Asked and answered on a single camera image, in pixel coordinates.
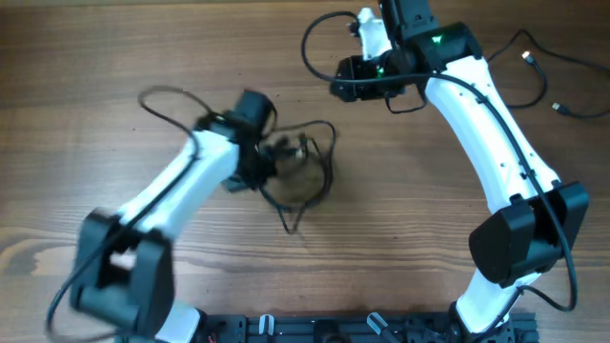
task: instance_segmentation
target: black cable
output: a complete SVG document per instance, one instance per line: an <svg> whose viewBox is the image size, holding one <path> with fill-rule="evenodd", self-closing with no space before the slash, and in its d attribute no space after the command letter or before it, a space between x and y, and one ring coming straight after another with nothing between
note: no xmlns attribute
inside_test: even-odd
<svg viewBox="0 0 610 343"><path fill-rule="evenodd" d="M542 71L538 62L536 62L536 60L529 53L529 51L526 51L523 54L523 59L525 60L525 63L534 67L534 69L538 72L538 75L540 76L540 83L541 83L540 92L538 93L538 95L536 96L536 98L534 100L527 102L525 104L517 104L517 105L506 104L506 108L508 108L510 110L523 110L523 109L534 107L537 103L539 103L542 100L542 98L544 98L544 96L546 95L546 93L549 89L546 74L544 73L544 71Z"/></svg>
<svg viewBox="0 0 610 343"><path fill-rule="evenodd" d="M530 291L530 292L540 296L542 298L542 300L546 301L553 308L555 308L559 311L562 311L562 312L570 312L570 311L574 310L574 308L576 307L577 302L578 302L579 287L578 287L576 269L574 267L574 261L572 259L572 252L570 250L570 246L568 244L567 238L565 237L565 233L563 232L563 228L561 227L559 219L558 219L557 215L555 214L555 212L553 211L553 207L551 206L546 194L544 193L544 190L542 189L542 186L540 185L539 181L536 178L536 173L530 167L530 164L527 161L527 158L525 157L525 154L524 154L523 150L521 149L519 142L517 141L517 139L511 132L510 128L506 124L506 121L504 121L504 118L502 117L502 115L498 112L498 110L494 107L494 105L492 105L492 103L489 101L489 99L483 93L481 93L476 87L470 85L469 83L467 83L459 78L456 78L456 77L450 76L450 75L445 75L445 74L441 74L441 73L412 73L412 74L385 76L385 77L375 78L375 79L346 80L346 79L338 79L338 78L332 77L331 75L326 75L326 74L323 74L323 73L317 71L310 64L309 60L307 59L307 54L306 54L307 38L308 38L309 34L312 32L312 30L314 29L314 27L316 25L318 25L320 22L324 21L325 19L332 18L335 16L341 16L341 15L354 17L353 13L350 13L350 14L345 14L345 12L329 13L329 14L326 14L326 15L323 15L323 16L317 18L305 30L305 34L303 35L303 39L301 41L301 58L303 59L303 63L305 64L305 67L316 77L318 77L322 80L328 81L328 82L336 82L336 83L343 83L343 84L349 84L349 85L371 85L371 84L376 84L376 83L393 83L393 82L401 81L401 82L406 82L406 83L418 84L418 83L425 83L431 78L436 78L436 79L450 81L455 84L458 84L458 85L462 86L463 88L465 88L466 90L468 90L469 92L471 92L472 94L474 94L475 97L478 99L478 102L480 104L484 104L485 107L487 107L489 112L494 115L498 124L502 127L502 130L504 131L506 138L508 139L511 146L513 147L513 150L515 151L515 154L517 155L518 160L525 171L525 173L524 173L525 176L530 180L530 183L536 190L536 193L539 195L539 198L542 201L542 205L543 205L544 209L546 209L546 212L548 213L549 218L551 219L553 229L555 230L556 234L558 235L559 243L560 243L561 249L563 251L563 257L565 259L565 263L566 263L566 267L567 267L567 271L568 271L568 279L570 281L570 301L569 301L568 306L562 306L562 305L558 304L555 300L551 299L546 294L542 293L541 291L539 291L538 289L536 289L532 286L518 287L518 292Z"/></svg>
<svg viewBox="0 0 610 343"><path fill-rule="evenodd" d="M595 63L595 62L590 62L590 61L586 61L586 60L582 60L576 57L571 57L571 56L567 56L564 54L560 54L560 53L556 53L553 51L550 51L548 49L546 49L545 47L543 47L532 35L532 33L530 33L528 30L525 29L519 29L517 31L517 33L515 33L515 35L511 38L510 41L508 41L508 43L500 50L494 52L491 56L489 56L489 58L487 58L487 62L491 62L493 61L496 57L498 57L500 54L502 54L503 52L505 52L506 50L508 50L508 48L510 48L513 43L515 43L515 41L517 40L517 38L520 35L526 35L529 40L532 42L532 44L540 51L548 54L549 56L558 58L560 60L563 60L565 62L569 62L569 63L574 63L574 64L579 64L588 68L591 68L593 70L597 70L597 71L601 71L603 73L606 74L610 74L610 68L605 67L601 64ZM542 70L539 68L538 64L533 64L534 67L536 67L537 71L539 72L541 78L542 78L542 83L543 83L543 89L541 94L539 95L539 97L537 97L537 99L541 99L544 96L544 93L546 92L545 90L545 85L546 85L546 75L544 75L544 72L542 72ZM567 106L564 106L562 104L559 103L555 103L553 104L553 110L557 111L560 114L563 114L565 116L569 116L572 118L577 118L577 119L592 119L592 118L600 118L604 115L610 114L610 109L606 110L606 111L600 111L594 114L579 114L579 113L574 113L572 111L570 111L570 109Z"/></svg>
<svg viewBox="0 0 610 343"><path fill-rule="evenodd" d="M330 123L326 120L314 120L314 121L310 121L307 123L296 124L296 125L292 125L292 126L285 126L285 127L281 127L281 128L274 128L272 131L270 131L270 134L274 133L274 132L282 132L282 131L295 131L295 130L310 127L312 125L328 126L331 129L332 134L333 134L331 137L331 143L326 152L321 151L321 149L317 145L317 142L315 141L315 139L304 136L304 140L305 140L304 145L306 146L308 143L311 143L314 146L315 152L317 154L317 163L320 165L320 167L322 169L322 173L324 175L323 176L324 179L322 181L322 186L320 187L320 190L318 192L316 192L314 195L312 195L308 200L306 200L303 203L303 205L295 207L295 206L290 206L290 205L286 205L286 204L282 204L282 203L278 202L269 192L267 192L267 190L265 190L264 186L259 187L260 193L263 195L265 200L267 200L277 210L279 219L281 220L282 226L284 227L284 231L286 231L287 234L296 233L296 231L298 230L298 224L301 221L303 213L305 211L307 211L308 209L310 209L311 207L318 205L322 200L324 200L326 198L326 196L328 195L328 193L330 192L331 187L333 186L333 181L335 178L334 173L333 173L333 152L335 151L335 144L336 144L336 128L332 123ZM307 147L305 147L304 145L301 144L301 148L305 150L304 158L309 158L309 156L310 156L309 149ZM296 212L296 218L293 223L293 227L291 229L288 227L286 218L284 217L285 212L288 212L288 213Z"/></svg>
<svg viewBox="0 0 610 343"><path fill-rule="evenodd" d="M168 117L164 114L161 114L160 112L152 109L151 107L149 107L146 104L146 102L145 102L146 98L148 96L150 96L151 94L158 93L158 92L172 92L172 93L182 94L182 95L192 99L197 104L201 105L201 107L203 107L207 113L213 113L213 111L210 109L210 107L205 102L203 102L201 99L196 97L194 94L192 94L188 91L183 91L180 88L175 88L175 87L171 87L171 86L154 86L145 91L142 91L138 95L137 101L142 109L144 109L148 113L150 113L162 120L165 120L166 122L170 123L171 125L179 128L180 130L185 132L189 136L189 138L191 138L191 140L193 141L193 154L191 155L189 162L182 169L182 171L172 180L172 182L170 182L165 187L165 189L163 189L146 207L144 207L144 209L142 209L142 211L140 211L140 213L138 215L136 215L132 220L130 220L130 222L127 225L123 226L121 229L119 229L117 232L115 232L113 235L111 235L108 239L106 239L104 241L104 243L101 244L97 249L95 249L89 256L87 256L80 265L74 267L74 270L72 271L72 273L66 278L66 281L64 281L64 283L61 285L59 291L57 291L57 293L55 294L55 297L53 298L51 304L49 305L49 309L47 311L47 318L46 318L46 322L45 322L45 334L51 342L54 342L54 343L91 343L91 342L97 342L97 341L100 341L103 339L109 339L116 335L119 335L119 336L132 335L132 333L130 331L113 331L111 333L101 333L101 334L91 336L91 337L71 338L70 336L65 336L65 335L60 335L60 334L55 333L53 330L52 321L53 321L55 312L57 310L57 306L61 302L61 299L64 297L64 295L66 294L66 292L68 291L68 289L70 288L70 286L72 285L74 280L78 276L80 276L85 271L85 269L88 268L88 266L92 263L93 260L95 260L95 258L97 258L101 253L103 253L107 249L109 249L116 242L116 240L118 238L120 238L125 232L127 232L135 224L137 224L137 222L140 221L144 216L146 216L159 203L159 201L161 201L169 192L171 192L172 189L182 180L182 178L184 178L186 176L186 174L189 172L189 170L193 167L195 162L198 160L198 155L201 152L201 147L200 147L199 141L196 139L193 132L189 128L187 128L186 126L181 124L180 122L178 122L174 119L171 119L170 117Z"/></svg>
<svg viewBox="0 0 610 343"><path fill-rule="evenodd" d="M422 110L423 108L425 108L428 105L428 99L426 98L426 96L422 96L421 99L423 100L423 104L417 107L414 107L412 109L408 109L408 110L392 110L392 106L390 105L390 95L386 92L385 96L383 97L385 99L385 107L388 109L388 111L391 114L403 114L403 113L413 113L414 111L419 111Z"/></svg>

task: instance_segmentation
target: wooden table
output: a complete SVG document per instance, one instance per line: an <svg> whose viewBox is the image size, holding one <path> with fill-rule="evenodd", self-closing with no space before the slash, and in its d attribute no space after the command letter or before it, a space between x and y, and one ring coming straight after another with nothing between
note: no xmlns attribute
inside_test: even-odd
<svg viewBox="0 0 610 343"><path fill-rule="evenodd" d="M214 193L175 249L179 298L208 313L248 315L446 310L474 271L468 234L489 215L453 132L433 107L391 115L379 101L341 103L299 57L314 18L373 4L1 10L0 341L44 341L44 314L71 270L81 220L135 196L183 145L178 131L137 107L135 96L152 84L183 87L218 110L254 88L274 100L280 124L319 118L340 131L331 196L306 213L298 235L284 233L258 193ZM607 1L437 0L432 9L442 24L466 22L487 55L524 27L550 49L610 60ZM312 37L311 58L325 71L358 52L344 24ZM538 91L520 60L531 48L519 40L494 62L507 103ZM587 188L591 207L574 248L577 309L557 313L527 295L517 310L537 313L544 342L607 341L610 118L577 121L548 106L607 107L607 78L533 54L551 90L514 116L563 180ZM417 101L411 94L396 106ZM154 104L185 123L199 114L175 98ZM322 129L310 134L328 142ZM563 263L537 284L567 300ZM57 322L62 332L90 330L76 319Z"/></svg>

